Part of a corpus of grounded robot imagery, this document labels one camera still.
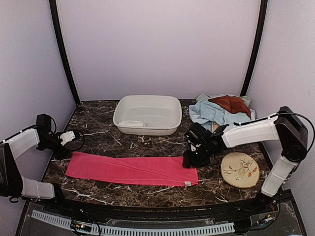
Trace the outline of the pink towel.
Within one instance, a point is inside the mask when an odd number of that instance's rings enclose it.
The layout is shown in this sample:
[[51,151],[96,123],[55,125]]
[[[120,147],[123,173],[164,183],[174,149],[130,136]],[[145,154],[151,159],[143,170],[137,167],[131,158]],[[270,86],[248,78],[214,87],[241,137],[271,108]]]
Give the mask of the pink towel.
[[128,185],[198,185],[196,168],[182,166],[183,157],[112,158],[74,152],[65,175]]

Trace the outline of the white embroidered towel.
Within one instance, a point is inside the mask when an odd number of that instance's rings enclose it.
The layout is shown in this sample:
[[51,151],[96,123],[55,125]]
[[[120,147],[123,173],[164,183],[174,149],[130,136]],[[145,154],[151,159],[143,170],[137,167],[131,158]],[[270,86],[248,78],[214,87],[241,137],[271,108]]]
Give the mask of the white embroidered towel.
[[128,127],[145,127],[145,123],[143,121],[137,120],[123,120],[119,122],[121,126],[128,126]]

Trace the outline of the white plastic basin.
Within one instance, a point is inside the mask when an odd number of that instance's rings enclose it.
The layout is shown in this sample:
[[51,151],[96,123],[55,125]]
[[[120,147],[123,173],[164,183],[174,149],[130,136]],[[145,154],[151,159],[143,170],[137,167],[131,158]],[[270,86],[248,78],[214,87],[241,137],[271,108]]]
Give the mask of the white plastic basin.
[[[145,127],[121,126],[123,120],[143,121]],[[182,121],[182,106],[173,96],[129,95],[117,104],[114,125],[125,134],[168,136],[176,132]]]

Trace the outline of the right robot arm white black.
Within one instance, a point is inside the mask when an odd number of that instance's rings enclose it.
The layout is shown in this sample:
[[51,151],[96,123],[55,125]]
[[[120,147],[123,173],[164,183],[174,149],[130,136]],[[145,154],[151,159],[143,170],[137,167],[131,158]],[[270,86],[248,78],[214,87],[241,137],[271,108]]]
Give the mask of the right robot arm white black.
[[308,129],[302,119],[308,121],[305,116],[283,106],[277,113],[267,117],[222,125],[213,132],[194,123],[185,133],[190,148],[183,153],[183,167],[213,165],[215,155],[227,148],[263,141],[280,141],[280,157],[263,182],[261,195],[251,203],[251,209],[255,213],[262,213],[269,207],[270,198],[275,196],[313,147],[314,142],[308,141]]

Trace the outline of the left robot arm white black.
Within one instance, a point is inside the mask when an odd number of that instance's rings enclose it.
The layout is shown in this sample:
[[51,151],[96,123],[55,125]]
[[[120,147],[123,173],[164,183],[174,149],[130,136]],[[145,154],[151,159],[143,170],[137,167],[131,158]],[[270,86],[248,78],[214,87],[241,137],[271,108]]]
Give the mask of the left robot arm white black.
[[64,200],[58,184],[26,178],[17,166],[18,158],[32,148],[40,151],[49,149],[61,157],[70,153],[65,146],[76,139],[74,131],[58,133],[52,126],[57,126],[53,118],[40,114],[36,117],[35,125],[0,142],[0,195],[8,197],[11,203],[17,203],[20,198],[48,200],[58,214],[66,214],[69,202]]

